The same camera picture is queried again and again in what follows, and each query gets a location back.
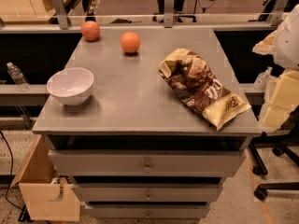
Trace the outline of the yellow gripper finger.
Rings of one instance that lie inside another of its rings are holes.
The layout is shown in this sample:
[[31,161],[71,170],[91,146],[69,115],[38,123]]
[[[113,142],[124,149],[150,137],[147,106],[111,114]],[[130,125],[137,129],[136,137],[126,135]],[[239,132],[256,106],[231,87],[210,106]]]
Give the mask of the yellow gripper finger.
[[260,54],[260,55],[272,55],[273,54],[274,39],[275,39],[276,33],[277,33],[277,31],[273,31],[264,40],[257,43],[253,47],[252,51],[254,53],[257,53],[257,54]]
[[299,71],[286,69],[279,77],[267,82],[262,108],[262,124],[279,129],[299,106]]

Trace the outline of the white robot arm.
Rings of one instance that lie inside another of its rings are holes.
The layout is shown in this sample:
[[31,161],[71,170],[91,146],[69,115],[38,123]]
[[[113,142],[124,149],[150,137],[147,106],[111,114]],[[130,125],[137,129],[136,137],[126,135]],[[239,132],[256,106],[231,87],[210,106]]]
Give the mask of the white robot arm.
[[278,77],[271,75],[268,78],[259,115],[261,130],[272,133],[299,106],[299,5],[294,7],[276,31],[257,43],[252,51],[272,55],[274,64],[284,69]]

